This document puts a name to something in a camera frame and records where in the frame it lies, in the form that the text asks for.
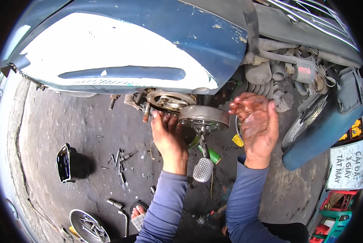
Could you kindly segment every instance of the scooter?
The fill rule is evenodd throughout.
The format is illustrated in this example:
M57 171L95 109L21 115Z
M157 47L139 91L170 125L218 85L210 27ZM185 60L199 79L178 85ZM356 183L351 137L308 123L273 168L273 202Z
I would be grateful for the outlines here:
M144 121L150 109L179 114L198 133L229 127L218 106L236 92L279 113L301 97L281 143L295 170L362 116L362 65L338 14L313 0L56 0L31 3L0 67L42 91L110 94L111 110L125 95Z

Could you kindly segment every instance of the white sign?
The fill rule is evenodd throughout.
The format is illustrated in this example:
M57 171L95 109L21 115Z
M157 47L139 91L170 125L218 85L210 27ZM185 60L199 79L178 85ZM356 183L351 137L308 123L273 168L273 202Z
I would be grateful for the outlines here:
M330 165L327 189L362 189L363 141L331 148Z

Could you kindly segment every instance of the greasy hand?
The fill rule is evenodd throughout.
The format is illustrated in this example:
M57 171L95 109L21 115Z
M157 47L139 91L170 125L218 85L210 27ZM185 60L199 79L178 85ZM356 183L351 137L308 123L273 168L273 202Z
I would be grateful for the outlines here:
M165 172L187 175L188 149L180 136L181 124L174 115L154 111L152 134L155 145L164 160Z
M268 167L270 154L279 137L279 118L274 101L253 93L241 93L230 103L229 114L238 115L246 153L245 166Z

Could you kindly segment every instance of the blue long-sleeve shirt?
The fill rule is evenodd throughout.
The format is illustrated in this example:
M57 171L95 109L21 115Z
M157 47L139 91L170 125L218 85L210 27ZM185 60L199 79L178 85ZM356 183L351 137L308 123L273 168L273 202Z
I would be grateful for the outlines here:
M246 156L239 156L237 180L227 202L226 224L233 243L283 243L258 220L260 198L266 169L249 169L243 165ZM178 228L187 191L187 177L162 171L155 197L145 215L137 243L171 242Z

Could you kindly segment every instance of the blue fender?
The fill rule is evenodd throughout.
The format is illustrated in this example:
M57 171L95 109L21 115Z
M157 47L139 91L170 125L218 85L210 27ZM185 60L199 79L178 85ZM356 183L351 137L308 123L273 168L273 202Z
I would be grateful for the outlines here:
M285 168L293 171L330 148L362 115L363 105L347 115L341 115L334 100L328 99L320 115L284 152L282 162Z

